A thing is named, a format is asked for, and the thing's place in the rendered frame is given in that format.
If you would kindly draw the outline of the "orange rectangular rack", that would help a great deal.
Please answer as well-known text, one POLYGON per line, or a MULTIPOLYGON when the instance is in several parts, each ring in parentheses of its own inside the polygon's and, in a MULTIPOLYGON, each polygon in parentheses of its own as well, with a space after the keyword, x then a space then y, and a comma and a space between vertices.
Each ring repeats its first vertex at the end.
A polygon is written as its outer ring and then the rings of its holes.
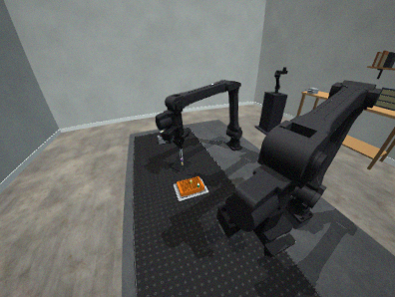
POLYGON ((180 191, 181 196, 191 195, 191 194, 201 192, 202 190, 204 190, 204 185, 202 184, 202 182, 198 176, 190 178, 190 179, 178 181, 177 184, 178 184, 178 189, 180 191), (190 184, 190 180, 193 181, 193 184, 190 184), (198 188, 198 183, 199 183, 199 188, 198 188))

